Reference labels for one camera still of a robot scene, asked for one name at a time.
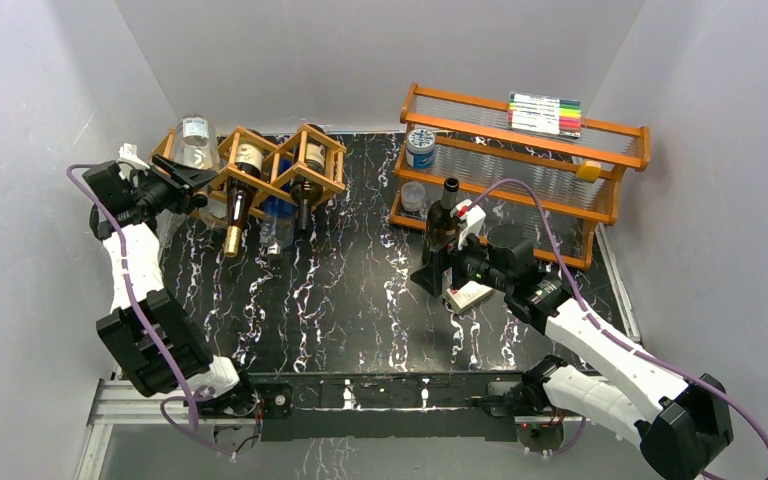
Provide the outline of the clear glass bottle black cap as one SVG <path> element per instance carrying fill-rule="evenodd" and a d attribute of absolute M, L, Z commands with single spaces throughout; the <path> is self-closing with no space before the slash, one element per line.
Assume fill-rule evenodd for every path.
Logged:
<path fill-rule="evenodd" d="M 214 126 L 198 113 L 186 114 L 177 123 L 171 160 L 186 167 L 214 172 L 227 165 L 219 154 Z M 199 210 L 199 218 L 211 229 L 225 229 L 225 203 L 209 197 L 207 205 Z"/>

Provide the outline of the dark wine bottle brown label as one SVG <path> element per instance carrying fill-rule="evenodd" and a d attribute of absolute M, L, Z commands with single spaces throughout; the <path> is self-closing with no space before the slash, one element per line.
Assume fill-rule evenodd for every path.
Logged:
<path fill-rule="evenodd" d="M 457 205 L 459 189 L 459 180 L 455 177 L 448 177 L 443 183 L 441 198 L 435 201 L 428 211 L 423 237 L 422 259 L 424 263 L 430 258 L 431 248 L 435 244 L 457 231 L 457 220 L 452 216 L 452 211 Z"/>

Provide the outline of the dark wine bottle cream label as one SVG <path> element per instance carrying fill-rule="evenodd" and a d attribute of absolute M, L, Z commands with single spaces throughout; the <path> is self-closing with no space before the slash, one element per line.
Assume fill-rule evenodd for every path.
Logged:
<path fill-rule="evenodd" d="M 318 174 L 325 173 L 326 147 L 315 137 L 308 136 L 305 142 L 304 162 L 306 166 Z M 312 210 L 314 205 L 323 195 L 323 187 L 320 184 L 302 175 L 294 179 L 290 195 L 297 204 L 296 229 L 302 238 L 308 238 L 313 229 Z"/>

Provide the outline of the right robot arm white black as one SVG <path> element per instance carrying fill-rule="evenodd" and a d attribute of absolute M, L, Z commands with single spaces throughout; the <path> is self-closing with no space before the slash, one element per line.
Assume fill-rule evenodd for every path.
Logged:
<path fill-rule="evenodd" d="M 524 373 L 511 393 L 537 414 L 572 410 L 638 447 L 664 479 L 695 479 L 732 442 L 724 388 L 705 374 L 694 381 L 657 365 L 587 306 L 571 283 L 539 266 L 531 242 L 516 227 L 491 229 L 486 242 L 474 234 L 449 235 L 427 249 L 410 279 L 429 295 L 468 282 L 504 295 L 521 322 L 565 345 L 603 375 L 597 381 L 562 359 L 547 356 Z"/>

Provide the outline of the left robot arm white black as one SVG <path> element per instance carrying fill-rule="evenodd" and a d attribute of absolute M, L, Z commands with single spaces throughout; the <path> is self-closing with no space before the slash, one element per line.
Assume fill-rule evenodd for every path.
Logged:
<path fill-rule="evenodd" d="M 89 224 L 112 267 L 112 305 L 96 330 L 125 376 L 145 397 L 188 387 L 246 416 L 257 407 L 257 387 L 238 362 L 210 351 L 160 266 L 158 216 L 206 206 L 203 189 L 215 176 L 155 154 L 148 163 L 120 157 L 85 166 L 77 184 L 93 203 Z"/>

